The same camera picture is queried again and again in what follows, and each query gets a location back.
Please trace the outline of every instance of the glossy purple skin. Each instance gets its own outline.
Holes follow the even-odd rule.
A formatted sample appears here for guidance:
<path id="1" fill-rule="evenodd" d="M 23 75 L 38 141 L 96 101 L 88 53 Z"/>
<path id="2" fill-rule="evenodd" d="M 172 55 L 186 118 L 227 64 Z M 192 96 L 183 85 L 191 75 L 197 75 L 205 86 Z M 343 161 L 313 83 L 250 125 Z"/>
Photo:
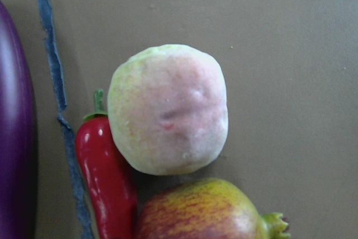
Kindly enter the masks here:
<path id="1" fill-rule="evenodd" d="M 36 151 L 29 69 L 0 2 L 0 238 L 34 237 Z"/>

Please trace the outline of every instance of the artificial peach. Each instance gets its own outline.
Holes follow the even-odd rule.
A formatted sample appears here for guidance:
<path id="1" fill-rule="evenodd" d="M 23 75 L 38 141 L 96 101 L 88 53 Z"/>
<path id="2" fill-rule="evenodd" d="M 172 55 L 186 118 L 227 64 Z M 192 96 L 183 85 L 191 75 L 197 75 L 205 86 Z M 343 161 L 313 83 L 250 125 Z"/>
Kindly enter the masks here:
<path id="1" fill-rule="evenodd" d="M 148 48 L 114 72 L 108 94 L 113 139 L 137 170 L 194 172 L 214 161 L 228 134 L 224 76 L 187 45 Z"/>
<path id="2" fill-rule="evenodd" d="M 281 213 L 259 215 L 233 184 L 201 179 L 146 202 L 134 239 L 288 239 Z"/>

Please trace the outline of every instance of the chili pepper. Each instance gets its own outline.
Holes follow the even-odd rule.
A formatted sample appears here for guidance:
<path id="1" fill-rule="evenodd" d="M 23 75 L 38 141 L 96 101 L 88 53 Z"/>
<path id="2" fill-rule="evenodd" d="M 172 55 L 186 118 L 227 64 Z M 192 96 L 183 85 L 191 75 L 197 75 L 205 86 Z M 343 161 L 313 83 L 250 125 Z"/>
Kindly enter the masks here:
<path id="1" fill-rule="evenodd" d="M 20 38 L 0 2 L 0 238 L 34 237 L 35 103 Z"/>
<path id="2" fill-rule="evenodd" d="M 76 155 L 86 180 L 101 239 L 132 239 L 137 215 L 134 169 L 115 146 L 103 90 L 95 92 L 93 114 L 76 134 Z"/>

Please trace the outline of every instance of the blue tape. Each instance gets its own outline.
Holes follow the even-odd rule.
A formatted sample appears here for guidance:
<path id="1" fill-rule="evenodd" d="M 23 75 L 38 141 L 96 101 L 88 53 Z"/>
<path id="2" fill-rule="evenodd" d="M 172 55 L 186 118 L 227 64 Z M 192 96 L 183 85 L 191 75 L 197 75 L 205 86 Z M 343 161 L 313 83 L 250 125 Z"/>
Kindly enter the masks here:
<path id="1" fill-rule="evenodd" d="M 60 57 L 57 51 L 55 28 L 53 24 L 52 8 L 49 0 L 38 0 L 40 16 L 43 28 L 47 33 L 45 38 L 46 51 L 50 65 L 51 77 L 53 80 L 54 92 L 58 103 L 58 116 L 62 135 L 65 142 L 65 151 L 69 167 L 70 179 L 73 188 L 73 195 L 76 200 L 77 217 L 82 225 L 82 239 L 93 239 L 91 230 L 91 217 L 84 201 L 84 186 L 81 172 L 77 165 L 76 151 L 74 147 L 75 134 L 70 124 L 65 120 L 62 112 L 67 107 L 63 71 Z"/>

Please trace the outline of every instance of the purple eggplant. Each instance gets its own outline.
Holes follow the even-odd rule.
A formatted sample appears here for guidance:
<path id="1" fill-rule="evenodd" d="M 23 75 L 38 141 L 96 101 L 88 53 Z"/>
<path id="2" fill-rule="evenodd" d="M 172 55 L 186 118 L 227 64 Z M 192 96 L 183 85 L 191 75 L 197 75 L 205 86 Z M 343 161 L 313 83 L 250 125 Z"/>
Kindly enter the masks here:
<path id="1" fill-rule="evenodd" d="M 36 116 L 29 68 L 0 2 L 0 238 L 34 237 Z"/>

